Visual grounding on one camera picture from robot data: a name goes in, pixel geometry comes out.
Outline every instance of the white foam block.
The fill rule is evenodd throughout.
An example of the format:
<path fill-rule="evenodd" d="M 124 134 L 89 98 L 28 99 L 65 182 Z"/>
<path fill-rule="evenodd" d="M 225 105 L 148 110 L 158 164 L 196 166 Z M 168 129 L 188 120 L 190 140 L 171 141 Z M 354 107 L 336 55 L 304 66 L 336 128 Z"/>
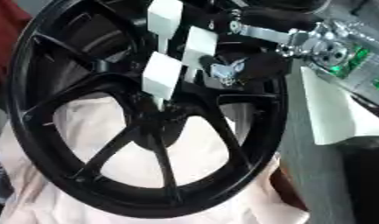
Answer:
<path fill-rule="evenodd" d="M 143 72 L 143 91 L 169 101 L 179 80 L 182 63 L 154 52 Z"/>
<path fill-rule="evenodd" d="M 180 0 L 154 0 L 148 8 L 148 31 L 172 39 L 179 28 L 183 9 Z"/>
<path fill-rule="evenodd" d="M 186 41 L 182 62 L 186 66 L 201 69 L 199 60 L 202 56 L 214 56 L 218 44 L 218 35 L 211 31 L 192 26 Z"/>

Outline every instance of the white surface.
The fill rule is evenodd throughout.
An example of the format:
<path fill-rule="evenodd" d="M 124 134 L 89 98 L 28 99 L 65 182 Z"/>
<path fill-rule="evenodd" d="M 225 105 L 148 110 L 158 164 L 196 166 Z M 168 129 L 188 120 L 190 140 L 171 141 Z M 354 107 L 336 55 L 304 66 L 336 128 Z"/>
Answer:
<path fill-rule="evenodd" d="M 162 36 L 158 36 L 158 51 L 160 53 L 167 54 L 169 50 L 169 39 Z"/>
<path fill-rule="evenodd" d="M 148 30 L 172 39 L 179 28 L 183 8 L 179 0 L 154 0 L 148 8 Z"/>
<path fill-rule="evenodd" d="M 143 91 L 170 100 L 179 80 L 182 64 L 159 52 L 154 52 L 143 72 Z"/>
<path fill-rule="evenodd" d="M 194 79 L 196 78 L 197 69 L 193 67 L 188 67 L 185 73 L 185 81 L 187 82 L 194 82 Z"/>
<path fill-rule="evenodd" d="M 335 144 L 351 137 L 379 136 L 379 118 L 342 89 L 302 67 L 307 106 L 316 144 Z"/>
<path fill-rule="evenodd" d="M 202 56 L 214 56 L 218 35 L 211 31 L 192 26 L 186 41 L 182 63 L 185 66 L 201 69 L 199 59 Z"/>
<path fill-rule="evenodd" d="M 88 161 L 125 126 L 123 111 L 112 98 L 71 102 L 56 115 L 55 123 L 70 149 L 83 161 Z M 168 153 L 182 185 L 217 169 L 225 162 L 226 151 L 209 124 L 193 117 Z M 36 170 L 9 124 L 0 136 L 0 161 L 14 187 L 0 224 L 303 224 L 309 217 L 283 203 L 270 185 L 270 175 L 278 166 L 276 159 L 234 198 L 201 213 L 159 220 L 105 213 L 68 196 Z M 135 143 L 120 150 L 102 169 L 113 179 L 149 187 L 161 185 L 158 171 L 154 154 Z"/>

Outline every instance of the black wheel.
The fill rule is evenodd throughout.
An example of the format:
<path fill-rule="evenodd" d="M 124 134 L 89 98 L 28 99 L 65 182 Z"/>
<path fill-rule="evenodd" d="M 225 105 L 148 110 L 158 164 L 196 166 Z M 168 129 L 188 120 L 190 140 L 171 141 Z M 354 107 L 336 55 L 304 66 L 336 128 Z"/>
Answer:
<path fill-rule="evenodd" d="M 155 49 L 155 37 L 144 30 L 145 9 L 142 1 L 51 3 L 18 41 L 11 62 L 9 114 L 30 160 L 76 199 L 107 212 L 140 218 L 197 213 L 240 192 L 271 160 L 284 132 L 285 81 L 280 78 L 229 89 L 209 87 L 204 81 L 181 81 L 166 109 L 159 112 L 140 85 L 142 69 Z M 233 60 L 238 53 L 256 49 L 221 42 L 219 54 Z M 114 97 L 128 125 L 83 163 L 63 141 L 53 114 L 60 106 L 94 93 Z M 249 130 L 242 143 L 220 109 L 235 103 L 251 107 Z M 177 185 L 166 152 L 177 138 L 171 134 L 180 133 L 190 116 L 209 122 L 226 144 L 229 160 L 208 177 Z M 163 188 L 125 185 L 101 175 L 109 158 L 131 141 L 156 153 Z"/>

